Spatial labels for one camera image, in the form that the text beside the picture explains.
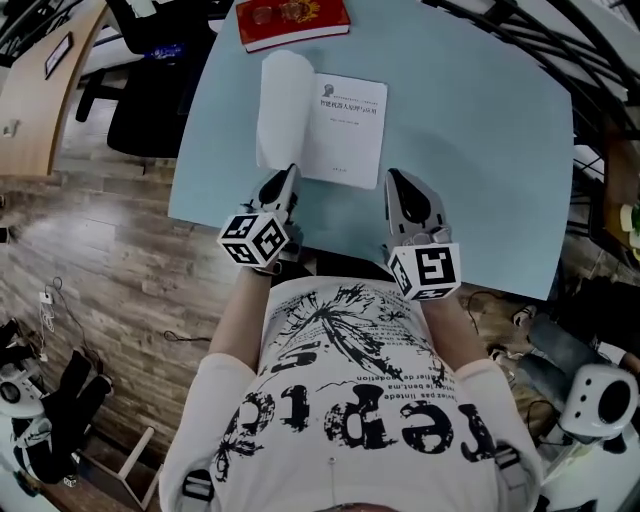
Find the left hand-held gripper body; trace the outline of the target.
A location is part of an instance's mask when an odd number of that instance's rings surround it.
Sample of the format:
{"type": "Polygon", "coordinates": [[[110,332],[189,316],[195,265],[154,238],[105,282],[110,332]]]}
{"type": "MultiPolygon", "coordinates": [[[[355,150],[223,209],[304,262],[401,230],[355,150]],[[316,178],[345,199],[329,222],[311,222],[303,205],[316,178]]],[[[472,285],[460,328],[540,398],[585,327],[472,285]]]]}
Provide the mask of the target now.
{"type": "Polygon", "coordinates": [[[296,197],[269,204],[250,199],[226,220],[218,244],[243,267],[266,269],[279,260],[297,262],[303,234],[292,220],[296,204],[296,197]]]}

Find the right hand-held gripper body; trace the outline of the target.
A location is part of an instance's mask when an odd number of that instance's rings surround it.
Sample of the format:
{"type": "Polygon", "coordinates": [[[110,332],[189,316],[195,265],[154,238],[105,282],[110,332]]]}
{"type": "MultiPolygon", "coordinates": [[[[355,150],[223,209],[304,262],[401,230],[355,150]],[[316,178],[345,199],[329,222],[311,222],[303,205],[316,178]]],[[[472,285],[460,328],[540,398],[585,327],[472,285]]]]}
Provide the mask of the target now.
{"type": "Polygon", "coordinates": [[[449,225],[393,227],[387,266],[408,300],[446,298],[460,287],[459,244],[449,225]]]}

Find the white book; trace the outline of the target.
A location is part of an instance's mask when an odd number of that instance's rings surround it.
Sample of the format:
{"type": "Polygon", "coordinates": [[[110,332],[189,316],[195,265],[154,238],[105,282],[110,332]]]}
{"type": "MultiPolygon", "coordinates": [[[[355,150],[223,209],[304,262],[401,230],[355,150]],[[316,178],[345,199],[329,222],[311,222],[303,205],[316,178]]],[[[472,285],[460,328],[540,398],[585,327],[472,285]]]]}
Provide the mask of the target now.
{"type": "Polygon", "coordinates": [[[388,86],[318,73],[288,50],[262,61],[257,165],[298,166],[307,179],[377,186],[388,86]]]}

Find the person's left forearm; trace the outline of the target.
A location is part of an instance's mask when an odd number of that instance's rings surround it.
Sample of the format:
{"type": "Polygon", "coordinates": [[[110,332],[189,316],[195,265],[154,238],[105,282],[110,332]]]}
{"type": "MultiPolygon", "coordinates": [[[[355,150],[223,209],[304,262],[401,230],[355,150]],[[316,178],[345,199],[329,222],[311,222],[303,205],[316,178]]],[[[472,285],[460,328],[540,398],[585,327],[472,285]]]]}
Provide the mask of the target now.
{"type": "Polygon", "coordinates": [[[218,322],[209,353],[229,355],[252,370],[258,366],[272,276],[243,268],[218,322]]]}

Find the red hardcover book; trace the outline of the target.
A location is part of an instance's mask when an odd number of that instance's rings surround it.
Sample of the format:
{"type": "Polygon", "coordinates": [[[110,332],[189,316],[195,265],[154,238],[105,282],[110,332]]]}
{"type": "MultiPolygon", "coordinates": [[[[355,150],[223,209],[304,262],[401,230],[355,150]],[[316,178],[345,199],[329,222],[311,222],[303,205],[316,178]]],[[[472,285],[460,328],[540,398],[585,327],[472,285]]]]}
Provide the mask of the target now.
{"type": "Polygon", "coordinates": [[[351,20],[343,0],[299,0],[303,13],[298,22],[275,20],[256,24],[252,7],[278,0],[245,0],[235,6],[239,36],[248,53],[293,42],[347,34],[351,20]]]}

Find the black office chair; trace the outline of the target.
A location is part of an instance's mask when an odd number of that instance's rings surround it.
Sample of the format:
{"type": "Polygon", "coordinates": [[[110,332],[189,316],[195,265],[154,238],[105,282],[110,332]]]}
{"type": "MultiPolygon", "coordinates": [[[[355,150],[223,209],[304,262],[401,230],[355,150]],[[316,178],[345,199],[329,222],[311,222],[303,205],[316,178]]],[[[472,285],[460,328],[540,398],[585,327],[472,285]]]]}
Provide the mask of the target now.
{"type": "Polygon", "coordinates": [[[127,48],[130,64],[123,88],[90,75],[75,119],[87,120],[97,99],[116,108],[107,145],[142,158],[178,156],[191,104],[216,39],[209,15],[217,0],[105,0],[127,48]]]}

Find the clear eyeglasses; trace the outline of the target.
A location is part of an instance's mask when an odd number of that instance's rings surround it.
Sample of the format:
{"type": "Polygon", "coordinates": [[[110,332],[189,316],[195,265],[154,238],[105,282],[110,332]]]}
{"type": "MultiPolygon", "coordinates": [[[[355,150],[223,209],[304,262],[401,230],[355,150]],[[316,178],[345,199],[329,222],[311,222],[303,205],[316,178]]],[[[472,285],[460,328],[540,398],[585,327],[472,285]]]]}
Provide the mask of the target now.
{"type": "Polygon", "coordinates": [[[275,20],[298,22],[303,13],[299,0],[278,0],[276,4],[256,4],[252,7],[252,18],[256,24],[267,24],[275,20]]]}

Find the small wooden table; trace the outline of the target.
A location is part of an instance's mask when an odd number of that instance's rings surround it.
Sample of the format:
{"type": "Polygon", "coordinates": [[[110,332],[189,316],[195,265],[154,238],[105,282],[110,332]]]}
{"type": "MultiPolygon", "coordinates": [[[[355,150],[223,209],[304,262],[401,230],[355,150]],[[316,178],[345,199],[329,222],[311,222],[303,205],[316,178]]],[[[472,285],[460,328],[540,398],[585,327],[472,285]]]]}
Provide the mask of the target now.
{"type": "Polygon", "coordinates": [[[611,120],[605,123],[603,159],[604,226],[618,242],[631,250],[629,234],[621,227],[620,209],[624,205],[634,205],[640,197],[640,153],[611,120]]]}

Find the potted green plant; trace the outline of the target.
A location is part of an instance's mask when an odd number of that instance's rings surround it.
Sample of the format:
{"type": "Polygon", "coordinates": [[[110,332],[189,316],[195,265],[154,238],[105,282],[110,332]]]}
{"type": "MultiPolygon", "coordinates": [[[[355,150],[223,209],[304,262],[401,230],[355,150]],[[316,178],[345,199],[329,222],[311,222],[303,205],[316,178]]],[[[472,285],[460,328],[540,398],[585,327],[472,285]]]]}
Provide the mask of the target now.
{"type": "Polygon", "coordinates": [[[640,201],[635,205],[623,204],[619,219],[622,231],[628,234],[632,253],[640,262],[640,201]]]}

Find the black metal railing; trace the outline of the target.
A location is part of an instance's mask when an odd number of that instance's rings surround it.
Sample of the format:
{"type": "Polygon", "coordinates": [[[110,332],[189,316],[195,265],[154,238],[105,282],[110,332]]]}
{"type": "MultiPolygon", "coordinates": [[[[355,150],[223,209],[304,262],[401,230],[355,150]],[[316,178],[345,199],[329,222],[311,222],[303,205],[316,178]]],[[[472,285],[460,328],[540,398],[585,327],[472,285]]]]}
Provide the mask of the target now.
{"type": "Polygon", "coordinates": [[[527,12],[524,0],[488,0],[465,7],[462,0],[419,0],[469,21],[532,57],[569,91],[577,142],[603,160],[605,123],[611,120],[640,153],[640,71],[628,66],[605,35],[572,0],[543,0],[583,36],[547,27],[527,12]]]}

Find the white round-window backpack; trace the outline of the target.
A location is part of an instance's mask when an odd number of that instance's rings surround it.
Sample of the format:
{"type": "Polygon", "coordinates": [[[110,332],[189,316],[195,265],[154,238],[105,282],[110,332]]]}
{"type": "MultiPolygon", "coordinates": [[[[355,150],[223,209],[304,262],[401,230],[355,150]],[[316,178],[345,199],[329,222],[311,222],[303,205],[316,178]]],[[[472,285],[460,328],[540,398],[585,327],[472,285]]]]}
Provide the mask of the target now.
{"type": "Polygon", "coordinates": [[[624,442],[640,394],[636,378],[606,364],[587,364],[575,374],[559,427],[576,439],[624,442]]]}
{"type": "Polygon", "coordinates": [[[0,415],[12,422],[10,443],[20,468],[45,483],[51,455],[51,422],[41,401],[42,394],[30,378],[38,370],[33,347],[20,341],[16,319],[0,325],[0,415]]]}

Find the black garment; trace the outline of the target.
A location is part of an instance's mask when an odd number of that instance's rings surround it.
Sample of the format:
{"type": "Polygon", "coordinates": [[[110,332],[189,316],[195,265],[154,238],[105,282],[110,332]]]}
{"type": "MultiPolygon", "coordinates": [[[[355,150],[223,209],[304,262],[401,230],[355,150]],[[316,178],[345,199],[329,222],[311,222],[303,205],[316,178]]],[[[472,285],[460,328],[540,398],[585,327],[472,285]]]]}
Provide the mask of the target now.
{"type": "Polygon", "coordinates": [[[74,350],[59,387],[41,399],[42,415],[12,420],[12,451],[18,465],[31,477],[57,484],[76,474],[72,458],[83,444],[94,415],[112,393],[104,374],[89,379],[92,369],[85,350],[74,350]]]}

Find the curved wooden desk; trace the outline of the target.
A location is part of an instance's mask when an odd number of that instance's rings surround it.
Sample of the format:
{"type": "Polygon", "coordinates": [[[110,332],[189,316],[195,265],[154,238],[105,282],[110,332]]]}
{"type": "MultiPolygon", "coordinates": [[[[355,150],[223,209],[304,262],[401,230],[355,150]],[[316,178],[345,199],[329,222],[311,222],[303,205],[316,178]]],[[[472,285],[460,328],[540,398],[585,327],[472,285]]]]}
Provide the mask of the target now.
{"type": "Polygon", "coordinates": [[[105,0],[86,0],[66,24],[12,65],[0,92],[0,176],[46,177],[60,147],[71,96],[108,13],[105,0]],[[48,80],[44,65],[67,32],[74,46],[48,80]]]}

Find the black framed tablet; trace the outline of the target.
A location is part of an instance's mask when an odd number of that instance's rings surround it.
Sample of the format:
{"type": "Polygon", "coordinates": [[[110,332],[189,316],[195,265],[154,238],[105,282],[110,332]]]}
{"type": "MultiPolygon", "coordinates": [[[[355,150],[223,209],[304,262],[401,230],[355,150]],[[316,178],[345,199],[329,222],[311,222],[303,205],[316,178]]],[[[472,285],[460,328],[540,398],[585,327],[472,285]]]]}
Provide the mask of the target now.
{"type": "Polygon", "coordinates": [[[46,80],[48,80],[54,73],[56,68],[66,57],[66,55],[71,51],[73,46],[73,34],[71,32],[67,32],[45,61],[44,71],[46,80]]]}

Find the white stool frame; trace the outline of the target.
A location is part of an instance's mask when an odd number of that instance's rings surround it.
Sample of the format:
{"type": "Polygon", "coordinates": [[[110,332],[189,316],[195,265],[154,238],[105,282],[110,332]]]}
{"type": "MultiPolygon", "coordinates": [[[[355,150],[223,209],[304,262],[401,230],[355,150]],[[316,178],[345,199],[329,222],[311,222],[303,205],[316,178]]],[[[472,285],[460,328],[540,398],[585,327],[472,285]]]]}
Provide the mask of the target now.
{"type": "Polygon", "coordinates": [[[95,429],[76,454],[79,476],[134,512],[146,512],[154,498],[162,466],[148,465],[144,452],[155,434],[148,427],[136,445],[123,448],[95,429]]]}

